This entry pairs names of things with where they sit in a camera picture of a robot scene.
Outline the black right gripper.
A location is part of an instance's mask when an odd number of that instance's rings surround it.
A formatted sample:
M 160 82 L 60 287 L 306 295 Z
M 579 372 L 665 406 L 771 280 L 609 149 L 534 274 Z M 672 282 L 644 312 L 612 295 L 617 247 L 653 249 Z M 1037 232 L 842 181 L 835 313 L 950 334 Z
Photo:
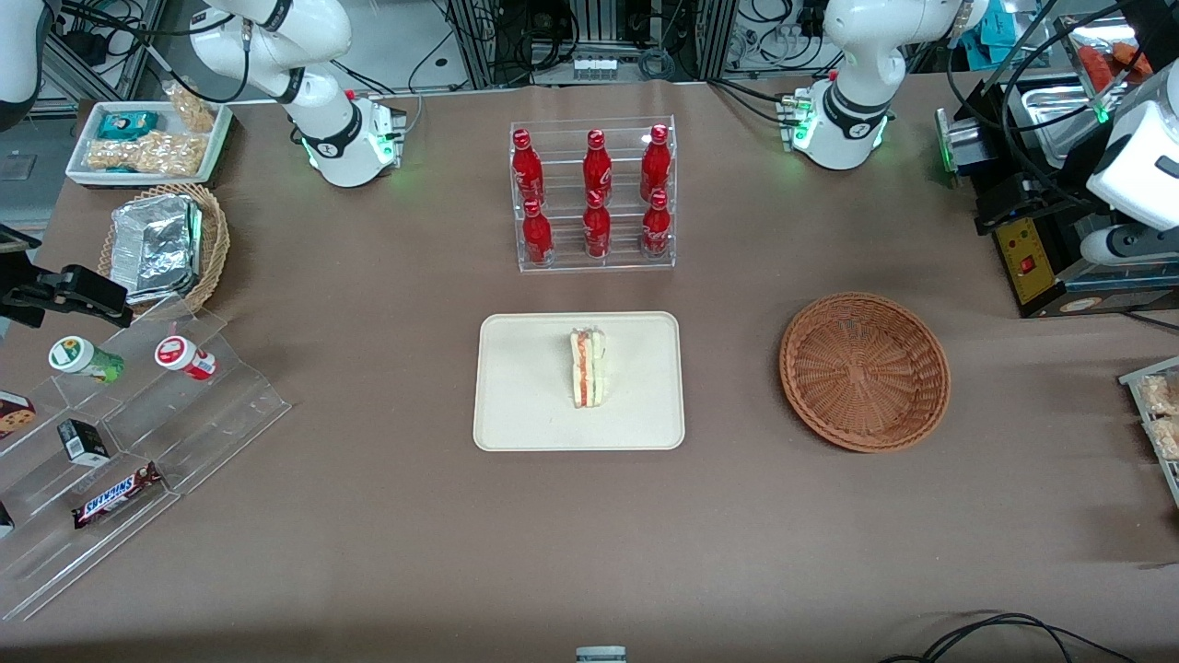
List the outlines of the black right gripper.
M 86 314 L 121 329 L 131 326 L 134 311 L 127 306 L 129 291 L 125 285 L 118 285 L 83 265 L 67 265 L 60 273 L 45 273 L 29 260 L 29 250 L 40 247 L 41 239 L 12 227 L 1 227 L 4 319 L 38 329 L 45 319 L 44 310 L 51 310 Z M 17 302 L 18 290 L 22 285 L 33 285 L 33 306 Z

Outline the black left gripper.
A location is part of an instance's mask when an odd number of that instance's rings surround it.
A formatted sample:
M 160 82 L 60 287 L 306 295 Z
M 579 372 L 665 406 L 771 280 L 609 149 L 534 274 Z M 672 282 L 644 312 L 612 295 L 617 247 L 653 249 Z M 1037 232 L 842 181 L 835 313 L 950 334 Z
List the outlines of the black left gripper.
M 975 230 L 995 232 L 1021 219 L 1035 219 L 1047 214 L 1043 188 L 1026 173 L 975 176 Z

